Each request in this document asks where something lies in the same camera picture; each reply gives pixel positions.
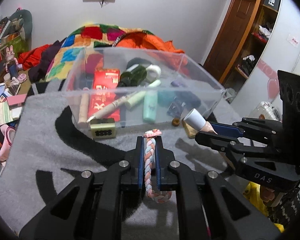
patchwork blanket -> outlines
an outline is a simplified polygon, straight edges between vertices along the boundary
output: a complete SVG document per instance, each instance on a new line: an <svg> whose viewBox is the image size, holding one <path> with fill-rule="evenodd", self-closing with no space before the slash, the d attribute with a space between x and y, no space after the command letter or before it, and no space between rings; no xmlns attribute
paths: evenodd
<svg viewBox="0 0 300 240"><path fill-rule="evenodd" d="M54 78L66 78L82 48L110 47L118 37L132 32L152 34L149 31L138 28L129 29L117 25L104 24L83 26L75 30L66 38L61 49L51 62L45 80L50 81Z"/></svg>

book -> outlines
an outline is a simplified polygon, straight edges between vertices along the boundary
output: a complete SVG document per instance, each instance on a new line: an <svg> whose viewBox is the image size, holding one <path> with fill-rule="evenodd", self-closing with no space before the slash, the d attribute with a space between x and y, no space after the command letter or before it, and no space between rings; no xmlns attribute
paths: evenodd
<svg viewBox="0 0 300 240"><path fill-rule="evenodd" d="M21 95L15 95L11 97L7 97L7 102L10 107L19 107L22 106L26 100L27 95L21 94Z"/></svg>
<svg viewBox="0 0 300 240"><path fill-rule="evenodd" d="M12 122L12 116L10 113L9 105L7 102L0 103L0 125Z"/></svg>
<svg viewBox="0 0 300 240"><path fill-rule="evenodd" d="M94 73L92 89L114 89L118 85L119 76L119 69L97 69ZM92 116L95 112L111 104L116 99L115 97L115 93L106 92L91 95L88 116ZM118 122L120 120L120 110L116 109L111 114L108 114L103 118L113 118L115 122Z"/></svg>
<svg viewBox="0 0 300 240"><path fill-rule="evenodd" d="M20 106L20 107L10 110L10 114L11 114L11 117L13 120L18 120L20 118L22 108L23 107Z"/></svg>
<svg viewBox="0 0 300 240"><path fill-rule="evenodd" d="M8 29L8 27L10 27L11 21L9 20L7 22L7 24L4 26L2 32L0 33L0 39L2 39L3 34L5 33L5 31Z"/></svg>

blue gripper pad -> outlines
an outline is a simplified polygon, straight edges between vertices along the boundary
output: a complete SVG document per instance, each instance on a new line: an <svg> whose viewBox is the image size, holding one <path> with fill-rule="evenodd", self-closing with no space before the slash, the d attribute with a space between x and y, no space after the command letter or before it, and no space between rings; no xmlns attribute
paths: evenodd
<svg viewBox="0 0 300 240"><path fill-rule="evenodd" d="M239 138L243 136L243 133L240 132L238 127L229 127L222 124L211 124L217 134Z"/></svg>
<svg viewBox="0 0 300 240"><path fill-rule="evenodd" d="M138 174L138 184L139 184L139 189L142 189L142 183L143 183L143 178L144 178L144 154L145 154L145 140L142 138L142 143L141 143L141 152L140 152L140 163L139 163L139 174Z"/></svg>
<svg viewBox="0 0 300 240"><path fill-rule="evenodd" d="M160 189L161 187L161 169L160 169L160 162L159 162L159 150L157 147L154 149L154 157L155 157L155 171L157 176L157 187Z"/></svg>

red box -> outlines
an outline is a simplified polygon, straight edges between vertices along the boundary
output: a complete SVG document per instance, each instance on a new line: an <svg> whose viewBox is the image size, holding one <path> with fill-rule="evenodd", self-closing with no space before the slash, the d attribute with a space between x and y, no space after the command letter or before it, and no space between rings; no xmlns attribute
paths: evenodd
<svg viewBox="0 0 300 240"><path fill-rule="evenodd" d="M97 69L94 73L92 89L114 89L118 85L119 77L119 69ZM88 116L92 116L98 110L111 104L116 99L115 97L115 93L107 92L92 95L90 97ZM120 110L116 109L114 112L106 115L104 118L113 118L114 121L118 122L120 121Z"/></svg>

gray rug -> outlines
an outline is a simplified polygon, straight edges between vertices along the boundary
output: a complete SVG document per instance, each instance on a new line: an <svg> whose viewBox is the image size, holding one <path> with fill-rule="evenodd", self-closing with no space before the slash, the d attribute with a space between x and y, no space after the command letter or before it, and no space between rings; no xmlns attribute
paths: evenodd
<svg viewBox="0 0 300 240"><path fill-rule="evenodd" d="M27 98L10 157L0 177L0 215L16 232L44 206L37 186L38 172L50 172L53 185L59 193L73 180L64 169L74 171L103 171L106 168L89 154L73 149L62 141L56 131L55 121L67 107L67 101L57 91L58 82L50 82L46 93ZM224 100L217 105L214 114L218 122L232 124L241 120ZM222 172L226 163L217 151L197 145L186 136L182 127L160 127L163 146L174 152L176 160L192 170ZM138 130L124 128L116 138L102 140L120 150L135 148L136 138L148 127ZM242 190L246 181L232 177L235 187ZM122 239L178 239L176 197L165 204L157 204L144 198L140 207L122 223Z"/></svg>

